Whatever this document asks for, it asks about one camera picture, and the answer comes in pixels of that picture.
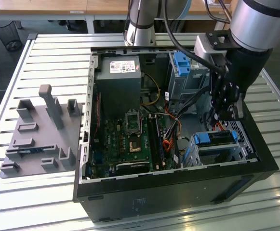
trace power supply label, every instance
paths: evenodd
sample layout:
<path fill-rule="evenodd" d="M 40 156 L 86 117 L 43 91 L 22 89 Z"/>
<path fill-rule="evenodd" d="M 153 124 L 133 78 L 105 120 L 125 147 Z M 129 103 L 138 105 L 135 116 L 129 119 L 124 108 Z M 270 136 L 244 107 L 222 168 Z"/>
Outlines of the power supply label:
<path fill-rule="evenodd" d="M 113 61 L 110 63 L 110 73 L 130 73 L 135 72 L 135 64 L 133 60 L 130 61 Z"/>

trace label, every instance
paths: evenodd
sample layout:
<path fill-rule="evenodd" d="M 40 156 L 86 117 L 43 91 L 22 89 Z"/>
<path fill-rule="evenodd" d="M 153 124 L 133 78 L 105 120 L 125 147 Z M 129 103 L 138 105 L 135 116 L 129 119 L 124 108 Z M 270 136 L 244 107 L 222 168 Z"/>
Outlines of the label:
<path fill-rule="evenodd" d="M 178 164 L 178 157 L 177 157 L 177 155 L 174 154 L 174 158 L 173 159 Z"/>
<path fill-rule="evenodd" d="M 165 100 L 166 100 L 166 101 L 169 101 L 169 99 L 170 99 L 170 98 L 169 98 L 169 93 L 166 91 L 166 92 L 165 92 Z"/>
<path fill-rule="evenodd" d="M 70 11 L 70 13 L 84 13 L 84 11 Z"/>
<path fill-rule="evenodd" d="M 135 64 L 133 60 L 130 61 L 113 61 L 110 63 L 110 73 L 129 73 L 135 72 Z"/>
<path fill-rule="evenodd" d="M 22 150 L 22 151 L 18 151 L 18 153 L 30 153 L 30 150 Z"/>
<path fill-rule="evenodd" d="M 191 65 L 191 69 L 193 69 L 193 68 L 199 68 L 199 65 L 197 65 L 197 64 Z"/>

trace table leg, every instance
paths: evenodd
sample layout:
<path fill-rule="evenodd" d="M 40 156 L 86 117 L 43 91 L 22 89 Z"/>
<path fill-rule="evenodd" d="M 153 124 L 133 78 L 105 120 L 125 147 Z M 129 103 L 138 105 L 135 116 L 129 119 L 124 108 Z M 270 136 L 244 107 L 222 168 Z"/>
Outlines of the table leg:
<path fill-rule="evenodd" d="M 15 21 L 15 26 L 18 28 L 18 29 L 22 29 L 22 21 Z"/>
<path fill-rule="evenodd" d="M 85 20 L 86 20 L 88 34 L 94 34 L 95 33 L 95 29 L 93 27 L 94 16 L 86 15 Z"/>

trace aluminum slotted table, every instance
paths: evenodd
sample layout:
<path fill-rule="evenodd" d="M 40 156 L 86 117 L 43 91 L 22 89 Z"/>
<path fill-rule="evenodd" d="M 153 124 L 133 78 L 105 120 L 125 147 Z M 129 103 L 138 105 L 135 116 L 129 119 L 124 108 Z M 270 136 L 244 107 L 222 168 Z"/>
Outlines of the aluminum slotted table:
<path fill-rule="evenodd" d="M 176 36 L 183 45 L 195 43 L 196 34 Z M 171 45 L 165 34 L 157 35 L 157 43 Z M 20 99 L 43 105 L 39 86 L 51 84 L 60 103 L 74 98 L 85 107 L 90 47 L 123 45 L 121 34 L 29 39 L 0 105 L 0 165 L 13 135 Z M 280 92 L 265 70 L 245 101 L 280 168 Z M 72 202 L 73 183 L 74 171 L 0 178 L 0 230 L 280 230 L 280 171 L 229 203 L 97 224 L 79 203 Z"/>

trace green motherboard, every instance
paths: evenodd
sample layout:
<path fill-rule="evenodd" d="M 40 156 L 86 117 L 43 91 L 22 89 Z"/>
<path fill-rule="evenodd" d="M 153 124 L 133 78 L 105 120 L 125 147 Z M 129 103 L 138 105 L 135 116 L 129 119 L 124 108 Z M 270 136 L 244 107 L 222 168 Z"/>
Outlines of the green motherboard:
<path fill-rule="evenodd" d="M 104 124 L 104 148 L 94 152 L 92 170 L 97 178 L 111 176 L 111 170 L 119 163 L 149 162 L 149 171 L 154 171 L 149 144 L 147 116 L 134 113 L 125 118 L 106 120 Z M 166 132 L 164 116 L 158 116 L 160 135 Z M 164 160 L 164 169 L 173 167 L 173 159 Z"/>

